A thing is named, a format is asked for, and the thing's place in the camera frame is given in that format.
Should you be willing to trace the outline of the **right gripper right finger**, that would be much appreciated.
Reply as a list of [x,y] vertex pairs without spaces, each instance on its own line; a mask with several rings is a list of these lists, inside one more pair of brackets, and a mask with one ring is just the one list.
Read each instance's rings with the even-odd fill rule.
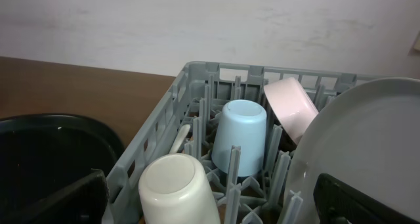
[[313,197],[321,224],[419,224],[327,173],[318,176]]

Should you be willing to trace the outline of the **pink bowl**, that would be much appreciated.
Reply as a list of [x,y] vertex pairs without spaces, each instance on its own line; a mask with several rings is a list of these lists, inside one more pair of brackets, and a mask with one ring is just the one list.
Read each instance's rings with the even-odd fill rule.
[[286,133],[297,145],[318,110],[295,78],[286,78],[264,86],[266,99]]

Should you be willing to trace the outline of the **light blue cup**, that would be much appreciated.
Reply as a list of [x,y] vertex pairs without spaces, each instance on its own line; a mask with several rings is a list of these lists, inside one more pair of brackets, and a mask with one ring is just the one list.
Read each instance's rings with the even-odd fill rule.
[[238,176],[249,177],[263,168],[266,139],[266,110],[249,100],[226,103],[221,112],[211,159],[227,173],[233,146],[241,149]]

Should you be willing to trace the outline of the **grey round plate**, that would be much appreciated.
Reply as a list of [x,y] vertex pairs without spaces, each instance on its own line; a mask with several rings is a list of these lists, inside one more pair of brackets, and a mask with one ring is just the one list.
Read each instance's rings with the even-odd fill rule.
[[285,190],[299,192],[297,223],[318,223],[313,191],[327,173],[419,220],[419,80],[383,78],[349,89],[306,129]]

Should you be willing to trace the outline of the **cream paper cup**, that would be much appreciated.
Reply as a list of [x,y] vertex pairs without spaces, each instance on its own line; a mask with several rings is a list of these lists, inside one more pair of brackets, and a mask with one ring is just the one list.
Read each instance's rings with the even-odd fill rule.
[[138,182],[147,224],[216,224],[219,211],[202,164],[191,155],[168,154],[152,162]]

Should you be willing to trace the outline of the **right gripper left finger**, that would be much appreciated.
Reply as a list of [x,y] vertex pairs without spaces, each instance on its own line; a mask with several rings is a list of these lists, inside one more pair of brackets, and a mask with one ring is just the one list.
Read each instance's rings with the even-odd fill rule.
[[86,176],[29,205],[1,217],[2,223],[101,223],[109,189],[104,172]]

